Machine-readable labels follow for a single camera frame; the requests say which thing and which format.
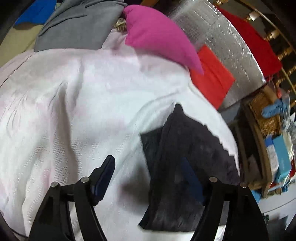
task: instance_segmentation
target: metal screw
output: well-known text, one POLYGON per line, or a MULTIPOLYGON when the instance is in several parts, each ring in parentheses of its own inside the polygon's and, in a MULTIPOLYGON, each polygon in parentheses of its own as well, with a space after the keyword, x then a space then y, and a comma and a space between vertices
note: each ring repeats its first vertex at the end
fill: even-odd
POLYGON ((246 188, 246 187, 247 187, 247 185, 246 185, 245 183, 240 183, 240 186, 241 186, 242 188, 246 188))
POLYGON ((83 177, 81 178, 82 183, 87 183, 89 181, 89 177, 83 177))
POLYGON ((216 183, 218 179, 216 177, 210 177, 209 178, 210 182, 216 183))
POLYGON ((50 184, 50 186, 51 186, 52 188, 55 188, 58 184, 59 184, 58 182, 52 182, 52 183, 50 184))

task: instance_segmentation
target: silver foil sheet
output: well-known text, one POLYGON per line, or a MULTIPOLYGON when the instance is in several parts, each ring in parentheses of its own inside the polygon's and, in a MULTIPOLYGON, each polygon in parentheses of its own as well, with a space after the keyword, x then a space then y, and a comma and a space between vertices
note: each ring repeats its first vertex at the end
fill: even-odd
POLYGON ((250 49, 234 26, 207 0, 173 2, 165 14, 198 50, 206 44, 236 79, 221 108, 227 108, 266 83, 250 49))

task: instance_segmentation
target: black cloth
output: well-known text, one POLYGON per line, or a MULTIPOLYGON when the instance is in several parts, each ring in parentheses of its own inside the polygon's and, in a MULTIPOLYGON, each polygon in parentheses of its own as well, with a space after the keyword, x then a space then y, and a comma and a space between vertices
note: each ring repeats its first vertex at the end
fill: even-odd
MULTIPOLYGON (((204 206, 184 185, 179 168, 184 157, 202 185, 206 185, 210 176, 227 184, 239 183, 234 157, 229 156, 206 126, 187 117, 179 104, 163 128, 142 134, 141 140, 151 177, 149 207, 139 223, 143 229, 171 232, 196 229, 204 206)), ((226 224, 227 209, 225 205, 221 225, 226 224)))

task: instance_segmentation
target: woven basket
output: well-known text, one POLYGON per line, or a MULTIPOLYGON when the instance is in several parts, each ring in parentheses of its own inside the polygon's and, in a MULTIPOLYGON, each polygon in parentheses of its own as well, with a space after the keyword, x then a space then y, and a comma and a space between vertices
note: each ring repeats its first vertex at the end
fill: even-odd
POLYGON ((262 89, 253 100, 249 102, 249 107, 252 110, 257 124, 261 130, 263 137, 267 135, 279 135, 281 132, 281 119, 279 115, 265 119, 262 117, 262 109, 276 100, 276 94, 266 86, 262 89))

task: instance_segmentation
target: folded gray garment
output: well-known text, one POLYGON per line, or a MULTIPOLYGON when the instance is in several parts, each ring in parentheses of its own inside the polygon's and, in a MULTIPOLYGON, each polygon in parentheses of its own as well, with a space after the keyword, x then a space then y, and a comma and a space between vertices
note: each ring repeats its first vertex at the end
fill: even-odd
POLYGON ((65 0, 44 24, 34 51, 100 49, 126 6, 123 0, 65 0))

